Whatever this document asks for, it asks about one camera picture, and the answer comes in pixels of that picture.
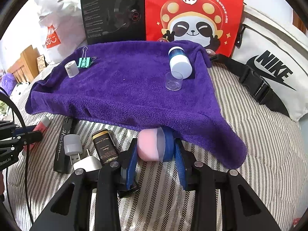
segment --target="black headphone box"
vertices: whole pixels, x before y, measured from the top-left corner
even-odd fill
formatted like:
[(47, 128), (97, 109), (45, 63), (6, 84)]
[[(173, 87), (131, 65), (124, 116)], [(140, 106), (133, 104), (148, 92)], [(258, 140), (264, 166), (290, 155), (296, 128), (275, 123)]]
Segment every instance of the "black headphone box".
[(81, 0), (87, 43), (145, 40), (144, 0)]

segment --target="binder clip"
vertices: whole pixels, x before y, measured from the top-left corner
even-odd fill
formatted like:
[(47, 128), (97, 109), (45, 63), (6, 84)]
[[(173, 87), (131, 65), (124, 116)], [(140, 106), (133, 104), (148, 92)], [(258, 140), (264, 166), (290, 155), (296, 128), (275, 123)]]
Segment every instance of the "binder clip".
[(87, 50), (88, 50), (87, 46), (82, 49), (82, 57), (79, 58), (79, 63), (77, 66), (78, 68), (87, 69), (93, 64), (94, 60), (96, 59), (96, 57), (93, 58), (87, 57)]

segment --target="blue label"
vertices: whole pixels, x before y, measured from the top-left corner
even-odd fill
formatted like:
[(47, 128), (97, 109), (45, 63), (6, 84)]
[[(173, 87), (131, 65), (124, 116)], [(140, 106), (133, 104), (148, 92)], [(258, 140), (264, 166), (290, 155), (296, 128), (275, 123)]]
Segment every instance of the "blue label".
[(176, 56), (176, 55), (185, 55), (185, 52), (181, 49), (173, 49), (170, 54), (169, 54), (169, 60), (171, 60), (172, 57)]

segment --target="white bottle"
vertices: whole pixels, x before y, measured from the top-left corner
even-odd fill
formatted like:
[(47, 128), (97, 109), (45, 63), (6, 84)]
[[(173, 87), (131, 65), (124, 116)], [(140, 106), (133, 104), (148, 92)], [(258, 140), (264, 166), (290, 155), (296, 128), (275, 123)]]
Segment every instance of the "white bottle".
[(171, 72), (178, 72), (183, 79), (189, 77), (193, 71), (192, 66), (181, 47), (172, 47), (169, 50), (169, 60)]

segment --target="black strap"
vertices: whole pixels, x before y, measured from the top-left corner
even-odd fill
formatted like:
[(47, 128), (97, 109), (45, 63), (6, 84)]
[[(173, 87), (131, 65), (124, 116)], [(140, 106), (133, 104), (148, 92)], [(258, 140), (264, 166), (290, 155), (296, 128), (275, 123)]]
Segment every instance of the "black strap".
[(247, 88), (249, 94), (256, 102), (266, 105), (272, 111), (289, 116), (285, 105), (278, 95), (272, 90), (267, 81), (251, 67), (222, 54), (214, 55), (210, 60), (223, 63), (232, 74), (238, 76), (239, 82)]

